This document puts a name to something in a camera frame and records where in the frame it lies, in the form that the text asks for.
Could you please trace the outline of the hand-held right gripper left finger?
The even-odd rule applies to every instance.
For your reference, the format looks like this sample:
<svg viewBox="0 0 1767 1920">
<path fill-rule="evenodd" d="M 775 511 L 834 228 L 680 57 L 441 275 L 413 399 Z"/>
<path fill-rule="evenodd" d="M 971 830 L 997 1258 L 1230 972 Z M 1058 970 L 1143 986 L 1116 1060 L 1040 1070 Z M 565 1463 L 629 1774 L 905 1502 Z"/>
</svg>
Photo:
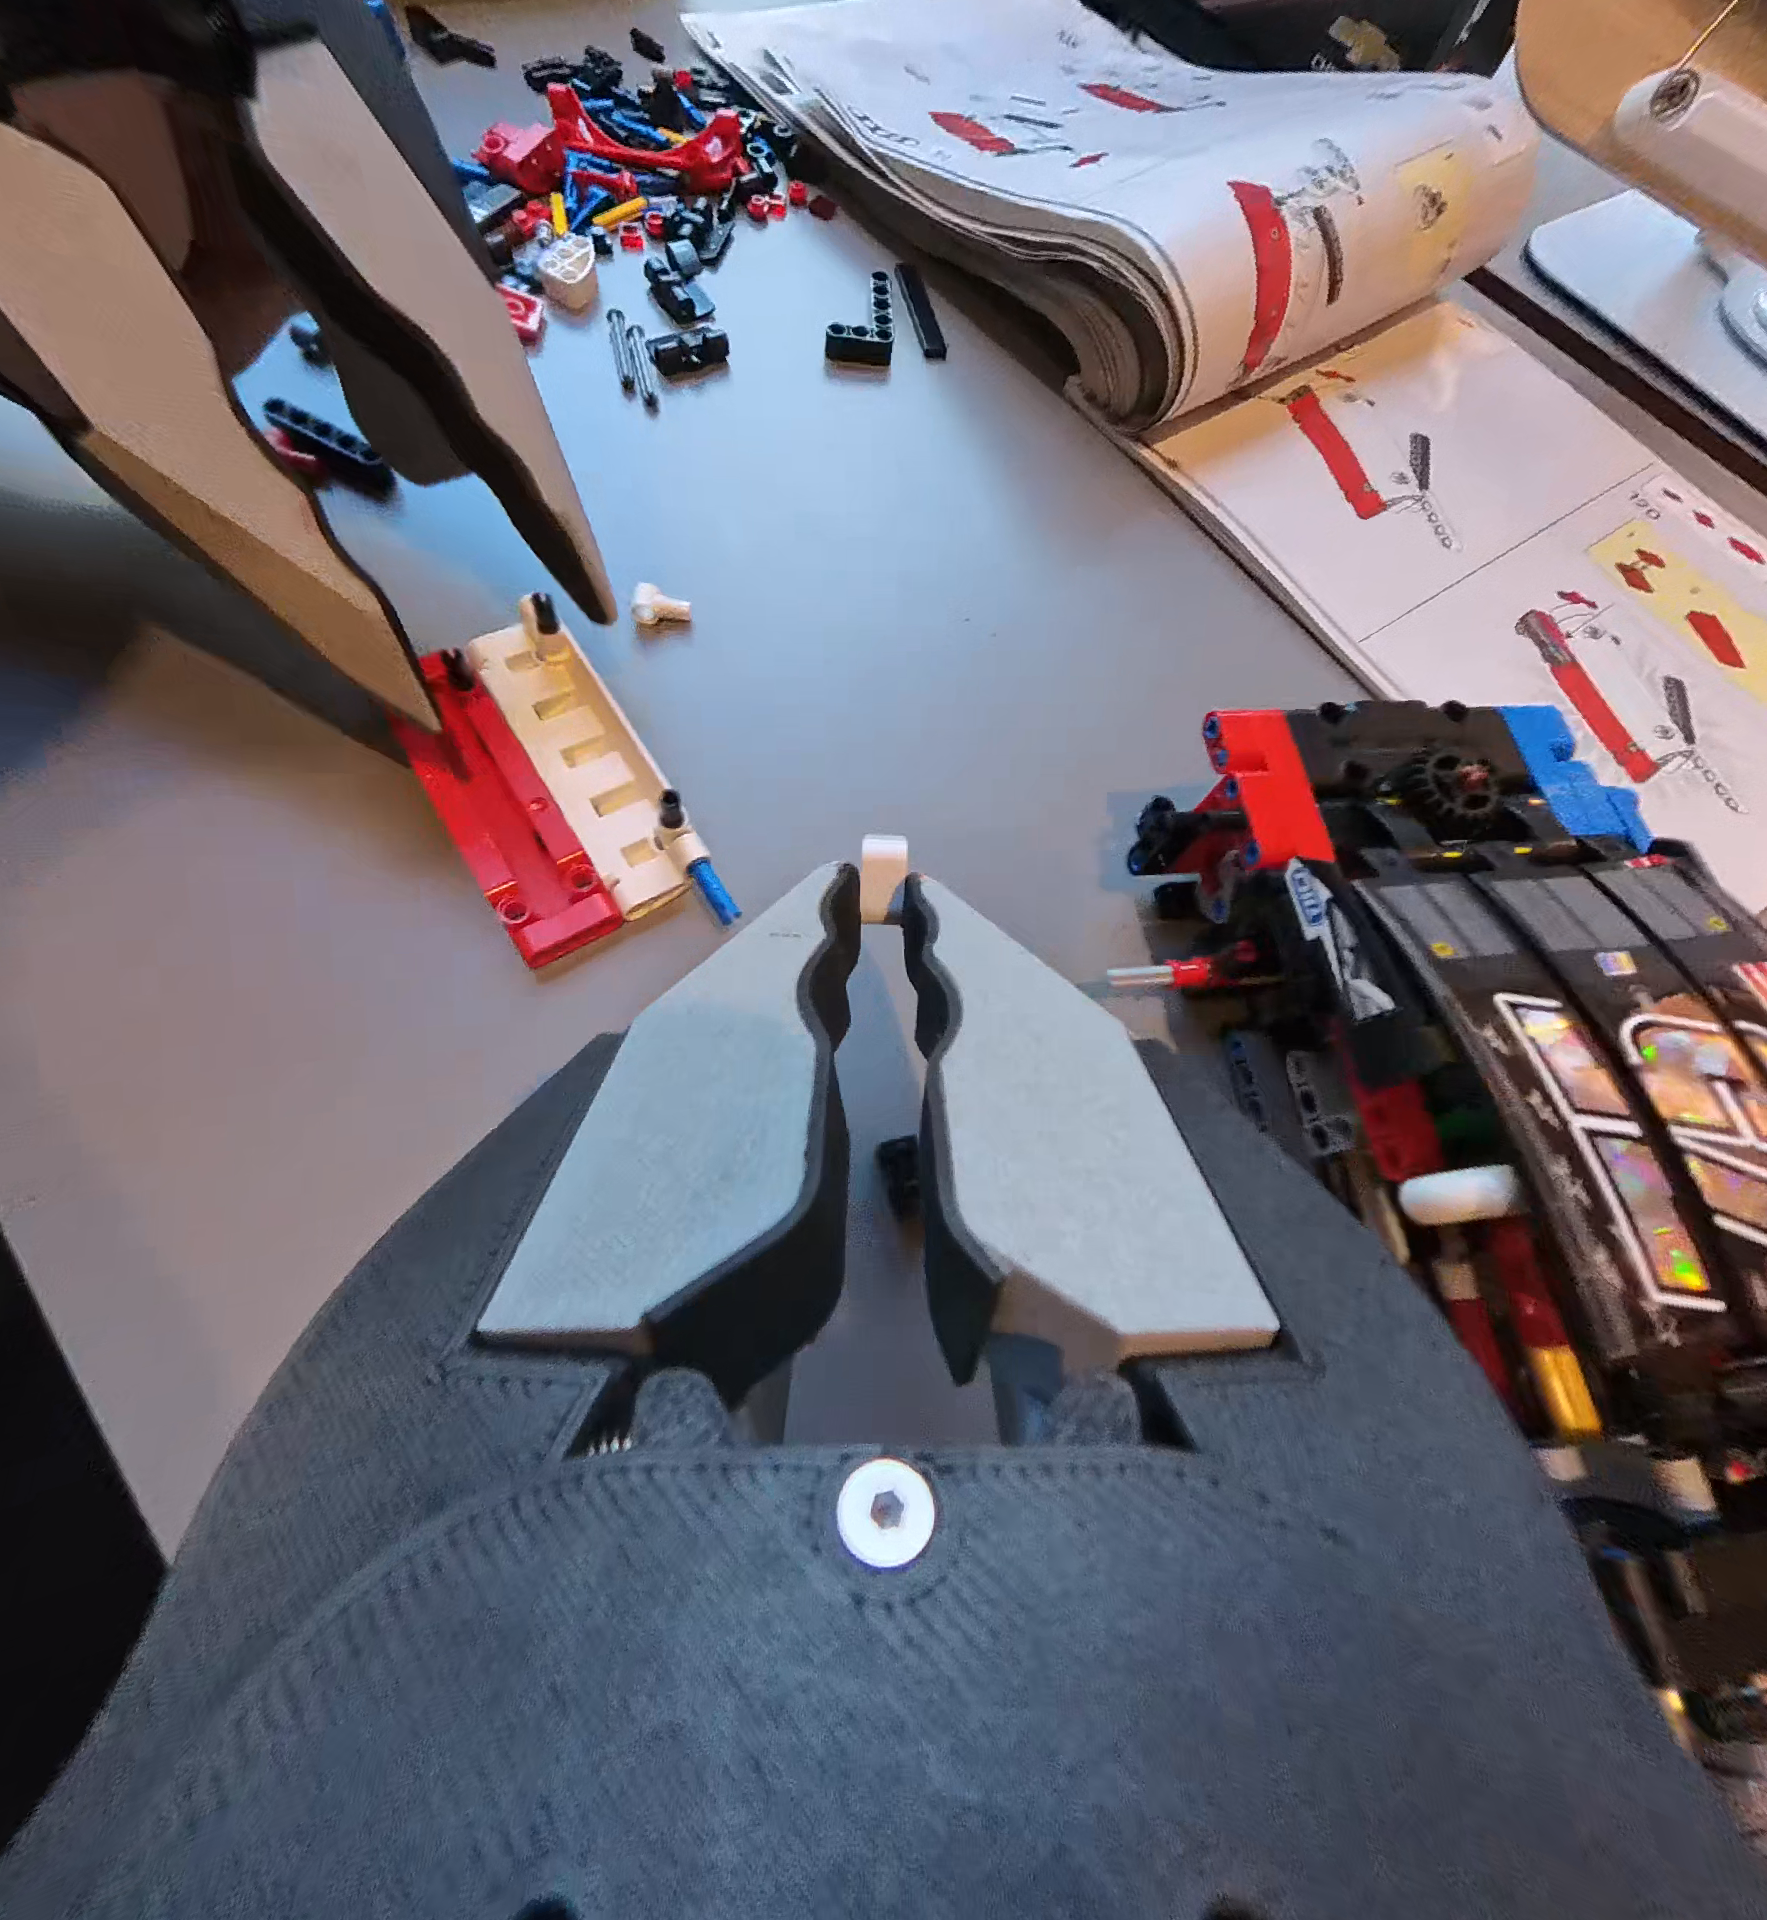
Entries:
<svg viewBox="0 0 1767 1920">
<path fill-rule="evenodd" d="M 822 1332 L 845 1275 L 858 901 L 848 861 L 808 871 L 631 1021 L 482 1345 L 685 1369 L 737 1408 Z"/>
</svg>

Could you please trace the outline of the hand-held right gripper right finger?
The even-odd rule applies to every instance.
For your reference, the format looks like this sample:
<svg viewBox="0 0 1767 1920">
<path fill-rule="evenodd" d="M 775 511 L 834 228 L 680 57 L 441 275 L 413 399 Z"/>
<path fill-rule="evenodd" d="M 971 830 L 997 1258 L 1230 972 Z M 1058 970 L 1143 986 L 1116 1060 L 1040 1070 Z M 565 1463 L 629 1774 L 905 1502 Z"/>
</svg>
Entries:
<svg viewBox="0 0 1767 1920">
<path fill-rule="evenodd" d="M 951 1379 L 997 1338 L 1074 1375 L 1268 1351 L 1276 1308 L 1133 1034 L 930 878 L 906 880 L 901 931 L 925 1293 Z"/>
</svg>

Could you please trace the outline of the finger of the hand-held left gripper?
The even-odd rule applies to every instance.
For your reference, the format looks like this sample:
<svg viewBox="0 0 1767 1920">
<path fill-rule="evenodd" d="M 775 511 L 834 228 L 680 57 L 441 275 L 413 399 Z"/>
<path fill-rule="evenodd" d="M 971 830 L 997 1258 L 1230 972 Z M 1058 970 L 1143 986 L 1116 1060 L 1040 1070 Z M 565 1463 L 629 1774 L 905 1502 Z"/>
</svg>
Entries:
<svg viewBox="0 0 1767 1920">
<path fill-rule="evenodd" d="M 237 406 L 114 187 L 0 119 L 0 347 L 54 437 L 131 511 L 400 720 L 435 702 L 391 605 Z"/>
<path fill-rule="evenodd" d="M 358 433 L 413 487 L 476 478 L 587 618 L 617 595 L 388 7 L 247 3 L 248 214 L 331 339 Z"/>
</svg>

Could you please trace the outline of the pile of small toy bricks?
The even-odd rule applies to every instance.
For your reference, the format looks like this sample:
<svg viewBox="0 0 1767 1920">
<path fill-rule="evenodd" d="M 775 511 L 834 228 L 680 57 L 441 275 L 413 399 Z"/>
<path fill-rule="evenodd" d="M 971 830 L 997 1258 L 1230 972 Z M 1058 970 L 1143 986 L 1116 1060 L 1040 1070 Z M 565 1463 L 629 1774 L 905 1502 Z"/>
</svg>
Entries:
<svg viewBox="0 0 1767 1920">
<path fill-rule="evenodd" d="M 783 224 L 844 214 L 822 158 L 705 55 L 680 4 L 393 4 L 459 196 L 498 284 L 537 294 L 533 253 L 583 234 L 599 302 L 690 265 L 705 284 L 731 248 Z"/>
</svg>

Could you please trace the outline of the red and white panel assembly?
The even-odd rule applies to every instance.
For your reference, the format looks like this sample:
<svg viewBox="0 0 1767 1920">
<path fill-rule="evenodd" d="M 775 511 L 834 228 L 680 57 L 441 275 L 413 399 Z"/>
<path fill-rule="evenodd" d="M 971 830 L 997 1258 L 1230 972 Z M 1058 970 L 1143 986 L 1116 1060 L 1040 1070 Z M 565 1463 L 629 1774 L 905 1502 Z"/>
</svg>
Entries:
<svg viewBox="0 0 1767 1920">
<path fill-rule="evenodd" d="M 391 732 L 530 970 L 695 897 L 685 870 L 710 850 L 552 595 L 420 677 L 437 729 Z"/>
</svg>

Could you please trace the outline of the instruction booklet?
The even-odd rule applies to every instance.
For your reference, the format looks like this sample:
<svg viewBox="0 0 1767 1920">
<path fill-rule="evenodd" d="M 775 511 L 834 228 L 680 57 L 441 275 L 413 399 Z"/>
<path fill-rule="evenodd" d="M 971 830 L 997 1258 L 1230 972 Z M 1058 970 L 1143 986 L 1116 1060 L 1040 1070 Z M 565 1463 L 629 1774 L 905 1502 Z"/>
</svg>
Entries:
<svg viewBox="0 0 1767 1920">
<path fill-rule="evenodd" d="M 1071 403 L 1360 686 L 1550 707 L 1767 909 L 1767 527 L 1448 299 L 1534 193 L 1514 83 L 1213 71 L 1080 4 L 683 25 L 1032 306 Z"/>
</svg>

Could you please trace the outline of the grey desk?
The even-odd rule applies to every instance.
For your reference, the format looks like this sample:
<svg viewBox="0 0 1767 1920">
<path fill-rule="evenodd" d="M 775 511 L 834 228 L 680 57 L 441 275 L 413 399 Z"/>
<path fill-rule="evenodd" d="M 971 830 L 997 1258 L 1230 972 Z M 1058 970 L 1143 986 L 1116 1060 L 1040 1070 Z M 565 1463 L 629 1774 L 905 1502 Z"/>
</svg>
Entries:
<svg viewBox="0 0 1767 1920">
<path fill-rule="evenodd" d="M 731 360 L 648 414 L 603 316 L 530 356 L 619 595 L 560 612 L 748 916 L 869 831 L 1084 986 L 1140 961 L 1137 811 L 1207 708 L 1342 668 L 954 274 L 886 372 L 822 326 L 913 248 L 744 234 Z M 698 901 L 533 973 L 384 715 L 0 399 L 0 1229 L 162 1553 L 320 1303 L 588 1038 L 723 942 Z"/>
</svg>

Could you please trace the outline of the partly built toy car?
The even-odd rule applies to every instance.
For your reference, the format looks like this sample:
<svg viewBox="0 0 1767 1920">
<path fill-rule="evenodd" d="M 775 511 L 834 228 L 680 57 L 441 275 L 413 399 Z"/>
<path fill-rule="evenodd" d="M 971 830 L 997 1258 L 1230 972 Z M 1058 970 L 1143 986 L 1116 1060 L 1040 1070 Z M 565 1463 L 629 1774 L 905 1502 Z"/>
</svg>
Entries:
<svg viewBox="0 0 1767 1920">
<path fill-rule="evenodd" d="M 1246 1118 L 1377 1233 L 1558 1487 L 1767 1868 L 1767 927 L 1550 707 L 1213 708 L 1128 870 Z"/>
</svg>

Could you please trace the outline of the black L-shaped beam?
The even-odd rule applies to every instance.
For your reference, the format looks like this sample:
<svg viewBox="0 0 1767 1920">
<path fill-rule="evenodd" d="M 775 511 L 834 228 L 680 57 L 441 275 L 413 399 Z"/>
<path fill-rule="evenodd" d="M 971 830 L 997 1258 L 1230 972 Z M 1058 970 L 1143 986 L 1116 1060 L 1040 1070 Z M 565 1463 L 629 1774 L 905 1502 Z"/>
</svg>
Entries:
<svg viewBox="0 0 1767 1920">
<path fill-rule="evenodd" d="M 896 352 L 894 280 L 874 271 L 867 281 L 867 311 L 854 322 L 832 322 L 822 330 L 822 359 L 840 368 L 889 368 Z"/>
</svg>

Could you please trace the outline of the printed toy car box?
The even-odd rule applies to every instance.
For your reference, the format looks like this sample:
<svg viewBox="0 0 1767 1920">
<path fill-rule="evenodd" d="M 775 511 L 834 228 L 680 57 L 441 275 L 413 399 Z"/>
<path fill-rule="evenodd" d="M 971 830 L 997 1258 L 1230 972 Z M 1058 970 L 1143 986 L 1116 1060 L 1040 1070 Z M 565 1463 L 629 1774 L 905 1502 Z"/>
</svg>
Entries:
<svg viewBox="0 0 1767 1920">
<path fill-rule="evenodd" d="M 1138 45 L 1243 74 L 1494 76 L 1518 3 L 1086 3 Z"/>
</svg>

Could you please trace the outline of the wooden document stand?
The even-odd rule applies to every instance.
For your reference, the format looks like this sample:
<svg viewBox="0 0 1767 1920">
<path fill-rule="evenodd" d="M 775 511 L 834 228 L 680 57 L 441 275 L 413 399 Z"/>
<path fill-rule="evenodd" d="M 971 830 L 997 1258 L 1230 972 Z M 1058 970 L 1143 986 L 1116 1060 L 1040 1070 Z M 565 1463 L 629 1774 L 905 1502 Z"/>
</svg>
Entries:
<svg viewBox="0 0 1767 1920">
<path fill-rule="evenodd" d="M 1545 130 L 1700 226 L 1767 226 L 1767 3 L 1528 3 Z"/>
</svg>

